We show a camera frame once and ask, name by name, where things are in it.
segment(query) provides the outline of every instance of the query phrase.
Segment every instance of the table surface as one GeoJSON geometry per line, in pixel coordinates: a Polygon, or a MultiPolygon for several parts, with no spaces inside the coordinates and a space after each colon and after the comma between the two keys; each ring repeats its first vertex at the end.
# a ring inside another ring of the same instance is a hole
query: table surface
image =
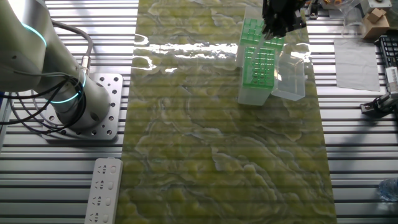
{"type": "MultiPolygon", "coordinates": [[[[95,159],[122,152],[138,0],[46,3],[55,20],[92,36],[91,72],[123,75],[119,138],[112,144],[57,145],[22,125],[8,127],[0,154],[0,223],[83,223],[95,159]]],[[[398,176],[394,117],[371,121],[359,109],[360,103],[386,92],[381,56],[377,54],[380,92],[337,88],[333,40],[341,38],[342,28],[343,21],[329,19],[326,11],[308,22],[338,223],[398,223],[398,206],[382,203],[376,191],[382,179],[398,176]]],[[[86,41],[69,31],[57,32],[81,60],[86,41]]],[[[20,104],[16,107],[27,116],[20,104]]]]}

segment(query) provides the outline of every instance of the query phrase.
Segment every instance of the green marble mat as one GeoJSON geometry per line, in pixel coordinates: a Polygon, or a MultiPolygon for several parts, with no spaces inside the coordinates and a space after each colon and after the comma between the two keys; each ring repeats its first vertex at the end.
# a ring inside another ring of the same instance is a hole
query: green marble mat
{"type": "Polygon", "coordinates": [[[141,0],[116,223],[336,223],[308,34],[307,96],[236,101],[248,0],[141,0]]]}

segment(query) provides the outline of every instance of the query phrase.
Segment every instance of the mounting plate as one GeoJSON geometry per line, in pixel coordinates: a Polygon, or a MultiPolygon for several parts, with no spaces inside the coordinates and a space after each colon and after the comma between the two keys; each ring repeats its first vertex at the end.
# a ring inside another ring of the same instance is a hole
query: mounting plate
{"type": "MultiPolygon", "coordinates": [[[[48,141],[112,141],[117,137],[119,128],[119,112],[121,106],[123,77],[120,74],[90,74],[90,77],[95,82],[102,84],[111,98],[111,106],[109,107],[108,115],[98,125],[80,132],[71,129],[64,129],[57,133],[49,135],[42,134],[42,137],[48,141]]],[[[54,108],[49,105],[47,107],[45,117],[52,120],[56,124],[60,124],[60,120],[55,114],[54,108]]]]}

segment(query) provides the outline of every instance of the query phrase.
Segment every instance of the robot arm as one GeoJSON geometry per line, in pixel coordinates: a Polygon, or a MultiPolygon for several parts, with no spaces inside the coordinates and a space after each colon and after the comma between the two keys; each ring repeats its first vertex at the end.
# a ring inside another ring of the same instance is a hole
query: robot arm
{"type": "Polygon", "coordinates": [[[284,37],[287,32],[306,27],[300,13],[305,2],[307,0],[264,0],[262,33],[266,40],[284,37]]]}
{"type": "Polygon", "coordinates": [[[0,0],[0,33],[0,91],[46,93],[68,76],[73,82],[43,95],[59,120],[73,121],[71,129],[82,130],[105,118],[108,92],[88,77],[59,39],[43,0],[0,0]]]}

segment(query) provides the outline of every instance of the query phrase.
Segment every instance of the teal light ring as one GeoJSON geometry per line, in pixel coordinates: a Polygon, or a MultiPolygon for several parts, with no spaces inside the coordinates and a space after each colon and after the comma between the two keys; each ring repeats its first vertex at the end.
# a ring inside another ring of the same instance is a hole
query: teal light ring
{"type": "MultiPolygon", "coordinates": [[[[84,79],[84,81],[83,81],[83,87],[85,87],[85,85],[86,85],[86,73],[84,72],[83,75],[84,75],[84,77],[85,77],[85,79],[84,79]]],[[[51,101],[51,103],[66,103],[66,102],[69,102],[69,101],[75,99],[80,93],[81,93],[81,91],[79,91],[79,92],[76,93],[73,97],[71,97],[71,98],[69,98],[69,99],[67,99],[67,100],[63,100],[63,101],[51,101]]]]}
{"type": "Polygon", "coordinates": [[[44,39],[44,37],[42,36],[42,34],[40,34],[39,32],[37,32],[37,30],[31,28],[30,26],[28,26],[28,25],[26,25],[26,24],[24,24],[24,23],[22,23],[22,25],[23,25],[27,30],[30,30],[30,31],[32,31],[33,33],[35,33],[36,35],[38,35],[38,36],[43,40],[45,47],[47,47],[47,42],[45,41],[45,39],[44,39]]]}

